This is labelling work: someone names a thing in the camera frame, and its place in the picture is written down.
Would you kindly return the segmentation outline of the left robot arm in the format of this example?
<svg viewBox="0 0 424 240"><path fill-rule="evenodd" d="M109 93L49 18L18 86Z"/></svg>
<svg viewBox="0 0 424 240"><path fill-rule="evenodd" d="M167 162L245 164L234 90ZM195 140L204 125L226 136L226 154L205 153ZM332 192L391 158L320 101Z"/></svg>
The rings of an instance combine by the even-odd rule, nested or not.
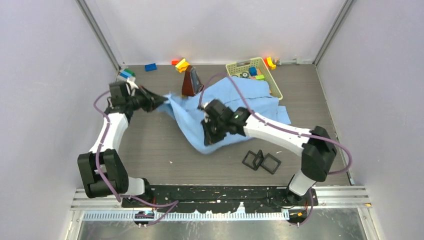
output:
<svg viewBox="0 0 424 240"><path fill-rule="evenodd" d="M134 112L152 112L168 99L129 80L109 84L105 95L108 96L105 110L96 102L93 104L103 117L99 136L90 150L77 158L85 194L90 199L114 195L118 201L124 196L134 196L141 207L148 207L154 199L149 182L128 175L119 148Z"/></svg>

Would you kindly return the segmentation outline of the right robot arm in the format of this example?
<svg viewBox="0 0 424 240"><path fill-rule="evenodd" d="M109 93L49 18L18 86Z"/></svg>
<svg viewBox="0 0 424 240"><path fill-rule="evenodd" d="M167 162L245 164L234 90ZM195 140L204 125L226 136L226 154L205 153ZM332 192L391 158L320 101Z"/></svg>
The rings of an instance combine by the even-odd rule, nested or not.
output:
<svg viewBox="0 0 424 240"><path fill-rule="evenodd" d="M327 130L320 126L293 127L245 107L233 111L218 99L205 103L200 110L204 112L201 124L206 146L222 141L227 134L240 135L270 142L300 157L300 170L290 179L285 192L291 205L299 205L315 183L326 180L338 153Z"/></svg>

